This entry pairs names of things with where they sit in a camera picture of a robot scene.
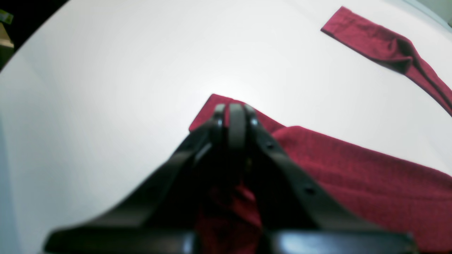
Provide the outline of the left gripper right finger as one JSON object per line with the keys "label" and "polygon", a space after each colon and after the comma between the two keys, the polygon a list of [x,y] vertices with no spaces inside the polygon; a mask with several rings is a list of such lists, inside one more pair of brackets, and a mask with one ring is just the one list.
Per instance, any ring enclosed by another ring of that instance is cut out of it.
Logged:
{"label": "left gripper right finger", "polygon": [[339,204],[289,157],[250,106],[229,105],[228,146],[258,205],[257,254],[418,253],[410,234],[390,232]]}

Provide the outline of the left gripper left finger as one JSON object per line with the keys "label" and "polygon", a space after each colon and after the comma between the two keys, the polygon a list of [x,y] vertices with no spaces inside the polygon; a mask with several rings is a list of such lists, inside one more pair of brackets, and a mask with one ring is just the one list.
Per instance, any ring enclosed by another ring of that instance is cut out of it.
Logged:
{"label": "left gripper left finger", "polygon": [[84,224],[55,230],[47,254],[198,254],[194,230],[202,190],[195,173],[224,141],[225,105],[191,132],[129,196]]}

